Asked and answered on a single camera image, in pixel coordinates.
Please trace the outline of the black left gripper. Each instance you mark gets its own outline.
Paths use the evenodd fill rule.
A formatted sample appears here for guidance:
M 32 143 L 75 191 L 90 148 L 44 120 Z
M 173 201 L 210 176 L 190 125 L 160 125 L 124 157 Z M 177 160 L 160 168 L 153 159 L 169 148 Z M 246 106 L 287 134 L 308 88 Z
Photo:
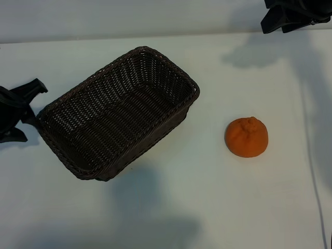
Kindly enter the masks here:
M 19 121 L 34 127 L 36 116 L 30 107 L 32 100 L 40 93 L 48 92 L 39 80 L 8 90 L 1 87 L 1 139 L 0 143 L 27 142 L 25 134 L 16 128 Z

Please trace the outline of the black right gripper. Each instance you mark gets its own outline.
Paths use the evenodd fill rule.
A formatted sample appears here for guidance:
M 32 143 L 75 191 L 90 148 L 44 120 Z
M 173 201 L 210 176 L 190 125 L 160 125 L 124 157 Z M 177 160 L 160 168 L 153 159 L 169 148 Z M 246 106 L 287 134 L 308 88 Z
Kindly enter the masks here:
M 331 1 L 265 1 L 267 14 L 261 21 L 264 34 L 279 28 L 283 33 L 331 19 Z

